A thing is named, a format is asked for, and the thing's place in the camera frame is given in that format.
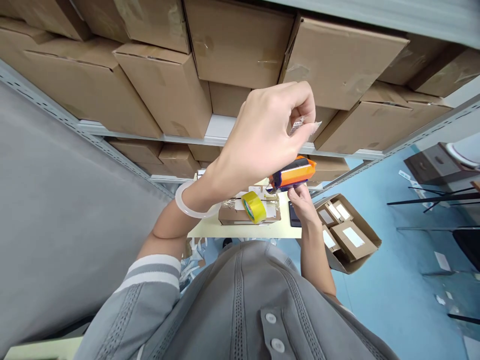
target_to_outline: desk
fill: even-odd
[[[218,214],[202,219],[189,238],[284,238],[300,239],[301,227],[290,226],[289,198],[287,192],[278,194],[280,203],[280,221],[260,225],[222,225]]]
[[[6,354],[5,360],[73,360],[82,338],[83,336],[13,346]]]

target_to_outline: button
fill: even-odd
[[[270,323],[270,324],[275,324],[277,322],[277,317],[273,315],[272,313],[268,313],[265,315],[265,319]]]
[[[285,345],[280,339],[273,338],[270,344],[271,344],[271,347],[274,350],[278,351],[279,353],[283,354],[285,352]]]

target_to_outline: wrist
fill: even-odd
[[[189,209],[200,213],[207,212],[213,205],[225,200],[217,191],[216,184],[208,172],[187,187],[181,198]]]
[[[323,231],[322,221],[318,217],[309,218],[309,219],[300,219],[300,222],[301,222],[301,228],[306,229],[309,232]]]

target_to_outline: cardboard box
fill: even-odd
[[[322,205],[316,208],[318,217],[320,218],[322,224],[327,228],[338,225],[342,222],[341,215],[338,210],[333,206],[330,201],[323,203]]]
[[[0,16],[5,16],[12,19],[22,19],[19,12],[14,8],[10,0],[0,0]]]
[[[308,155],[316,162],[315,174],[310,178],[313,182],[332,181],[350,171],[343,157]]]
[[[340,214],[340,221],[346,222],[353,220],[353,216],[349,211],[345,208],[340,200],[334,201],[331,203],[333,207],[338,211]]]
[[[37,69],[37,86],[77,118],[158,139],[162,131],[112,54],[119,45],[102,37],[56,38],[25,54]]]
[[[214,114],[236,118],[252,89],[209,81]]]
[[[332,121],[338,112],[339,111],[337,109],[331,109],[328,107],[315,107],[315,122],[321,122],[321,124],[318,129],[308,138],[309,143],[313,143],[315,139],[319,137],[320,133],[327,127],[327,125],[330,123],[330,121]]]
[[[201,162],[214,162],[222,152],[220,146],[188,144],[188,148],[193,158]]]
[[[394,86],[394,89],[412,109],[408,120],[404,123],[407,135],[421,129],[452,109],[440,97],[414,92],[402,86]]]
[[[307,181],[306,185],[310,188],[317,188],[322,184],[321,181]]]
[[[129,43],[129,35],[114,0],[73,0],[92,33],[120,43]]]
[[[209,167],[209,165],[212,163],[210,161],[199,161],[200,162],[200,166],[202,169],[206,169]]]
[[[418,93],[447,97],[480,75],[480,51],[452,43],[408,83]]]
[[[315,149],[354,154],[385,150],[411,134],[412,109],[392,85],[375,82],[350,111],[339,111],[313,142]]]
[[[237,204],[235,204],[235,199],[230,199],[221,204],[220,210],[218,211],[218,220],[220,223],[222,225],[258,225],[250,220],[241,204],[241,200],[236,199],[236,202]],[[262,201],[262,203],[264,203],[266,207],[271,206],[271,210],[274,210],[274,215],[267,216],[267,218],[262,221],[262,224],[273,224],[281,219],[278,201]]]
[[[113,54],[166,135],[204,138],[212,104],[192,54],[139,43],[125,44]]]
[[[12,5],[34,28],[79,41],[92,37],[89,26],[70,0],[14,0]]]
[[[352,261],[359,260],[378,250],[374,243],[351,221],[335,225],[330,230]]]
[[[133,139],[111,140],[109,143],[134,163],[162,164],[159,155],[164,143],[161,141]]]
[[[408,40],[299,16],[280,83],[306,80],[315,105],[350,110]]]
[[[173,176],[174,174],[169,170],[165,164],[161,163],[145,163],[137,162],[139,167],[141,167],[147,174],[150,175],[168,175]]]
[[[200,79],[249,89],[277,84],[293,15],[233,1],[184,3]]]
[[[193,179],[200,170],[200,164],[185,144],[166,143],[158,158],[177,178]]]
[[[322,226],[323,229],[323,242],[325,243],[326,247],[333,253],[337,250],[340,250],[340,245],[335,240],[332,233],[329,231],[329,228],[325,225]]]
[[[379,249],[382,245],[382,240],[377,236],[375,231],[370,227],[370,225],[365,221],[365,219],[355,210],[355,208],[350,204],[350,202],[343,196],[342,194],[335,194],[332,196],[328,196],[320,200],[319,202],[315,203],[315,206],[321,206],[327,202],[336,202],[340,200],[345,209],[353,216],[353,220],[351,223],[356,225],[356,227],[373,243],[376,249]],[[328,259],[328,264],[330,268],[340,271],[345,274],[352,274],[360,267],[365,264],[365,262],[372,256],[372,253],[359,258],[358,260],[350,261],[346,255],[344,255],[343,251],[335,251],[335,253],[331,253],[330,251],[326,252],[326,257]]]
[[[448,45],[446,41],[417,34],[408,33],[406,38],[410,42],[380,75],[379,81],[406,85]]]
[[[130,39],[190,53],[181,0],[114,0]]]
[[[24,54],[24,50],[54,38],[55,35],[31,27],[23,21],[0,17],[0,58],[34,85],[38,84],[38,70]]]

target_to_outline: packing tape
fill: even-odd
[[[251,222],[258,224],[267,218],[267,211],[255,191],[242,195],[241,202]]]

